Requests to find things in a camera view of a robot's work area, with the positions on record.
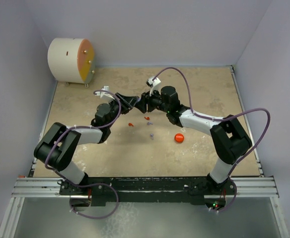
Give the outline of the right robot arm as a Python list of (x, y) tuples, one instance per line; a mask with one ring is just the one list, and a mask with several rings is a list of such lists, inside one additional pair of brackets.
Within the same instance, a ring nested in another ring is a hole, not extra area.
[(234, 164), (251, 148), (252, 142), (238, 119), (231, 116), (212, 118), (209, 115), (197, 116), (197, 112), (180, 103), (178, 93), (172, 86), (165, 86), (160, 92), (142, 93), (146, 112), (157, 109), (166, 113), (173, 125), (194, 129), (212, 138), (218, 159), (208, 174), (207, 189), (218, 194), (224, 189)]

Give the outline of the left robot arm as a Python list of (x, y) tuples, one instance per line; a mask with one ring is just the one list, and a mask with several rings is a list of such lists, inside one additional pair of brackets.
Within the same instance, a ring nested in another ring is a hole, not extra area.
[(56, 122), (33, 152), (34, 157), (44, 163), (46, 169), (67, 179), (76, 194), (84, 194), (88, 190), (86, 173), (72, 161), (77, 146), (100, 144), (106, 141), (111, 133), (112, 124), (121, 114), (128, 113), (141, 100), (138, 96), (113, 94), (105, 88), (96, 90), (93, 94), (107, 100), (107, 103), (97, 107), (91, 125), (68, 127)]

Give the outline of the orange earbud charging case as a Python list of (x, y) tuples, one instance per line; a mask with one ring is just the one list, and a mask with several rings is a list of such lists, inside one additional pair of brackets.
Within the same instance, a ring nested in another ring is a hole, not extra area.
[(175, 142), (177, 142), (177, 143), (183, 143), (183, 141), (184, 141), (184, 135), (181, 134), (181, 133), (177, 133), (177, 134), (175, 134), (175, 136), (174, 136), (174, 140), (175, 140)]

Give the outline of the round tricolour drawer cabinet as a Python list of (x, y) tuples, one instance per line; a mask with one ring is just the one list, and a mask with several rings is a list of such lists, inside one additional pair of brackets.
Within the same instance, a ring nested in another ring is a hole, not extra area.
[(55, 38), (48, 48), (50, 71), (58, 82), (89, 86), (95, 74), (95, 52), (85, 38)]

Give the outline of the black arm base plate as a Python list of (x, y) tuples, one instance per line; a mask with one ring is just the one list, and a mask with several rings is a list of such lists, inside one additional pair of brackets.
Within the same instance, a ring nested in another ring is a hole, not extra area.
[(235, 195), (236, 185), (227, 179), (215, 184), (208, 176), (199, 177), (88, 177), (83, 187), (58, 180), (60, 195), (84, 198), (91, 206), (107, 202), (189, 203), (225, 206), (225, 198)]

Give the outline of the aluminium rail frame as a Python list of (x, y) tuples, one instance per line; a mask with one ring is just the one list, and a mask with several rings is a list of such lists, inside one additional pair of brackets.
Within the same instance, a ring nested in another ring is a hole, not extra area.
[[(215, 117), (196, 112), (191, 106), (182, 105), (174, 87), (160, 87), (157, 75), (147, 80), (149, 91), (141, 96), (127, 97), (111, 93), (108, 86), (95, 92), (107, 99), (97, 107), (95, 118), (89, 126), (66, 127), (55, 123), (43, 136), (34, 150), (34, 156), (46, 168), (57, 174), (56, 178), (20, 178), (16, 181), (9, 206), (0, 226), (0, 238), (14, 236), (26, 197), (39, 197), (48, 192), (69, 198), (70, 211), (79, 207), (104, 206), (108, 202), (134, 203), (189, 203), (205, 205), (210, 211), (220, 213), (231, 205), (227, 198), (235, 200), (245, 188), (253, 191), (247, 197), (270, 198), (281, 237), (289, 233), (278, 207), (278, 191), (273, 177), (232, 178), (236, 166), (249, 155), (257, 144), (253, 143), (239, 122), (238, 115)], [(103, 143), (110, 135), (111, 125), (120, 115), (136, 108), (142, 113), (153, 110), (164, 112), (176, 126), (190, 128), (210, 136), (218, 160), (207, 176), (198, 177), (89, 177), (72, 162), (78, 145)]]

